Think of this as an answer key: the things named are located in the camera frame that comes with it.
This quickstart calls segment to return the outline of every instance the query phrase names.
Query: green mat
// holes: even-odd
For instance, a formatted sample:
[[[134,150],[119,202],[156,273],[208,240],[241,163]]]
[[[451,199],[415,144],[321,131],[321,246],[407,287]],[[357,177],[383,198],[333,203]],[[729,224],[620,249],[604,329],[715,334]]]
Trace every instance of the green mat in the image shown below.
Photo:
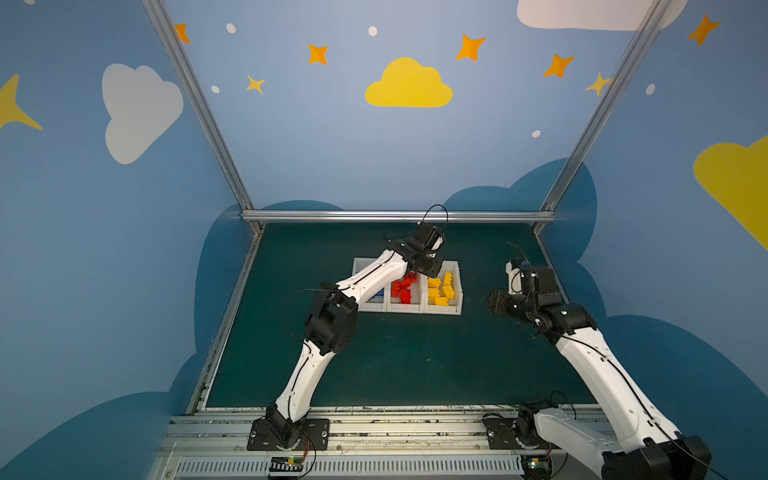
[[[283,391],[301,351],[278,321],[286,298],[318,288],[324,279],[347,278],[354,257],[380,255],[384,230],[399,236],[413,228],[412,223],[267,225],[207,405],[269,405]],[[514,321],[488,311],[485,295],[506,285],[504,265],[519,255],[507,242],[525,249],[534,264],[545,264],[528,225],[449,224],[441,255],[457,260],[461,269],[461,316],[359,313],[357,333],[329,364],[312,405],[517,404],[549,398],[552,390],[574,403],[594,402],[544,338],[524,338]],[[313,295],[295,295],[283,311],[286,327],[300,338]],[[527,326],[521,331],[530,332]]]

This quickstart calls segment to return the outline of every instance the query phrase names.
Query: white cloud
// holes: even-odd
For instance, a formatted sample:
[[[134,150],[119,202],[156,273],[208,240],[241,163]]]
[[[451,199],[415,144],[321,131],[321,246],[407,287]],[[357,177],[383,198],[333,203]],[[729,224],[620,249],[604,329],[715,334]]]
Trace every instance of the white cloud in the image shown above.
[[[142,65],[136,70],[113,64],[101,79],[107,125],[107,149],[121,164],[138,159],[179,118],[184,109],[181,90]]]
[[[672,0],[661,20],[674,22],[688,0]],[[635,31],[653,0],[520,0],[518,18],[533,28]]]

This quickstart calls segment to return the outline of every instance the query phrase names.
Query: bin of yellow blocks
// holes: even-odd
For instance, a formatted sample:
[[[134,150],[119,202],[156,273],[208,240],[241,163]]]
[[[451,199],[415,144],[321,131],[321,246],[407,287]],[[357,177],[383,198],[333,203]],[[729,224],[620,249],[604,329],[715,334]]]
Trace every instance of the bin of yellow blocks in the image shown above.
[[[428,278],[427,287],[425,313],[461,315],[463,295],[458,262],[443,261],[440,274],[437,278]]]

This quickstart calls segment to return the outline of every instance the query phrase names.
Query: yellow toy brick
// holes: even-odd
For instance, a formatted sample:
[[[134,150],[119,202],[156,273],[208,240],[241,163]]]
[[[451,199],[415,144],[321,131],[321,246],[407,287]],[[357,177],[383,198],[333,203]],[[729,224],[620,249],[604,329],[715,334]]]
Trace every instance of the yellow toy brick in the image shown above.
[[[449,284],[445,284],[442,286],[442,294],[448,300],[453,300],[453,297],[456,296],[456,292],[453,291],[453,287],[450,286]]]

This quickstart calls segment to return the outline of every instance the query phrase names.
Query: star decoration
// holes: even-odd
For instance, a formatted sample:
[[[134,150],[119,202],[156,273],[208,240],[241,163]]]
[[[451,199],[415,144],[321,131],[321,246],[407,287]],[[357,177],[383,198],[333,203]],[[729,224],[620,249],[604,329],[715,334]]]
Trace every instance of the star decoration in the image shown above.
[[[470,37],[464,35],[464,45],[462,46],[462,50],[458,53],[456,60],[461,60],[462,58],[471,58],[472,60],[477,61],[478,48],[480,48],[480,45],[482,45],[482,42],[484,41],[484,38],[472,40]]]
[[[709,35],[711,31],[719,26],[719,23],[710,22],[709,17],[705,15],[704,18],[702,18],[698,28],[694,30],[694,33],[688,35],[688,39],[695,40],[699,46],[701,46],[701,44],[704,43],[704,40],[707,39],[707,35]]]
[[[326,50],[328,50],[328,47],[316,47],[315,45],[310,45],[310,63],[315,63],[316,61],[322,63],[323,65],[328,65],[326,63]]]
[[[261,84],[264,83],[264,80],[255,81],[250,75],[248,75],[248,80],[250,80],[250,85],[246,90],[258,90],[260,94],[264,95],[264,92],[261,91]]]
[[[611,81],[610,78],[603,78],[603,74],[601,72],[598,72],[598,79],[590,85],[589,87],[586,87],[584,91],[587,90],[594,90],[598,93],[598,97],[603,92],[603,87],[608,84],[608,82]]]
[[[17,121],[29,127],[42,130],[43,127],[38,125],[38,122],[32,120],[16,104],[17,87],[18,75],[16,74],[0,88],[0,128],[3,128],[3,125],[9,124],[12,121]]]
[[[180,25],[174,25],[176,27],[176,33],[179,34],[179,40],[183,41],[184,43],[192,43],[190,41],[190,38],[187,37],[187,24],[182,23]]]
[[[552,66],[544,73],[543,76],[548,77],[549,75],[557,75],[558,77],[563,78],[565,67],[567,67],[574,58],[576,57],[560,58],[557,56],[557,54],[555,54],[552,58]]]

